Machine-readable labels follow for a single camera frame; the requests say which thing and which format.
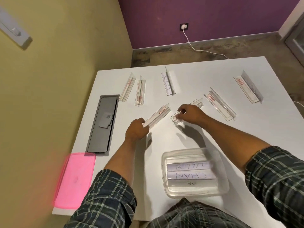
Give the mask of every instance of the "wall socket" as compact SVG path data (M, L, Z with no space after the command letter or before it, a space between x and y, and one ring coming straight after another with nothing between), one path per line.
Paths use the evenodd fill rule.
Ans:
M180 24L180 25L179 25L179 30L180 30L180 31L183 31L182 28L181 28L183 25L185 26L184 30L188 30L188 28L189 28L189 23L182 23L182 24Z

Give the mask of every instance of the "person's left hand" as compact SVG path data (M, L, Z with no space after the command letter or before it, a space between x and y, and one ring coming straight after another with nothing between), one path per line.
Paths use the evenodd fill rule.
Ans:
M143 127L145 120L143 118L135 119L131 122L130 126L126 131L126 140L131 140L133 142L142 139L149 133L149 126Z

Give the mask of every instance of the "dark checkered shirt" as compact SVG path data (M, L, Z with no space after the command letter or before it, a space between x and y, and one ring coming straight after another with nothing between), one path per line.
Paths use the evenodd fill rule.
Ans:
M256 153L246 167L250 192L269 215L286 227L304 227L304 162L272 146ZM65 228L129 227L136 208L132 188L111 170L99 172ZM148 227L245 228L240 220L199 202L182 199Z

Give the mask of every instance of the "purple wall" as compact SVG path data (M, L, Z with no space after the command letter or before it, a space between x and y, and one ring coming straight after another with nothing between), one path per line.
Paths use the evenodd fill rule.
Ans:
M299 0L119 0L133 49L278 31Z

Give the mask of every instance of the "white cable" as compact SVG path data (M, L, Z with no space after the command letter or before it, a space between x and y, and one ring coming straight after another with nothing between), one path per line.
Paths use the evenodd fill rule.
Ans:
M210 52L210 51L207 51L207 50L196 50L196 49L193 48L193 46L191 45L190 42L189 42L189 44L190 44L190 46L192 47L192 49L193 49L194 51L198 51L198 52L202 51L202 52L207 52L207 53L213 53L213 52ZM222 56L226 57L227 59L229 59L226 55L221 54L221 53L213 53L213 54L222 55Z
M299 102L297 102L297 101L293 101L293 102L296 102L296 103L298 103L298 104L300 104L301 106L303 106L303 107L304 107L304 105L302 105L301 103L299 103Z

